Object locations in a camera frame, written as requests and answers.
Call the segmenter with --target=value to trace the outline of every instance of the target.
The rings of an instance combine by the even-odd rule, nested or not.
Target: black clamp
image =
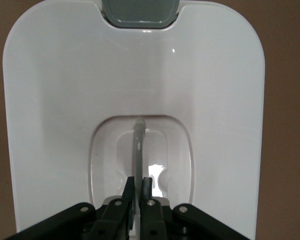
[[[122,196],[106,198],[97,210],[79,203],[6,240],[128,240],[134,199],[134,177],[128,177]],[[166,198],[152,196],[150,177],[143,178],[139,205],[141,240],[248,240],[191,204],[171,210]]]

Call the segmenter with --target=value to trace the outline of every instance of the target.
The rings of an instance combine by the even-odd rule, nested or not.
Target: bolt
[[[120,206],[121,204],[122,204],[122,201],[120,201],[120,200],[114,202],[114,205],[116,205],[116,206]]]
[[[156,204],[156,202],[152,199],[150,199],[147,203],[146,203],[148,206],[153,206]]]
[[[84,213],[86,211],[88,211],[88,207],[87,206],[83,206],[82,208],[80,208],[80,212]]]
[[[185,206],[181,206],[181,207],[179,207],[179,211],[180,211],[181,213],[185,214],[186,212],[188,212],[188,208],[185,207]]]

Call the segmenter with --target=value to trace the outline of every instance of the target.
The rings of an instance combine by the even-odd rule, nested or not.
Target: brown wall
[[[18,17],[40,0],[0,0],[0,239],[16,231],[2,54]],[[216,0],[241,13],[265,53],[258,240],[300,240],[300,0]]]

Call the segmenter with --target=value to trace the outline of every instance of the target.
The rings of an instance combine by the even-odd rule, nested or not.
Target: white plastic surface
[[[133,126],[136,116],[116,116],[96,130],[91,148],[92,200],[101,206],[109,196],[122,195],[133,171]],[[191,147],[183,126],[168,116],[142,116],[146,131],[143,140],[142,172],[152,177],[154,197],[168,198],[170,206],[191,199]]]
[[[192,149],[190,203],[255,238],[262,46],[232,9],[180,5],[166,29],[118,29],[77,0],[43,1],[13,26],[3,76],[18,231],[94,201],[89,170],[103,121],[171,116]]]

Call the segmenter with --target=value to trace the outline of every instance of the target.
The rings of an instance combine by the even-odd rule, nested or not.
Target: gray plastic cover
[[[176,18],[179,0],[102,0],[102,5],[118,28],[163,29]]]

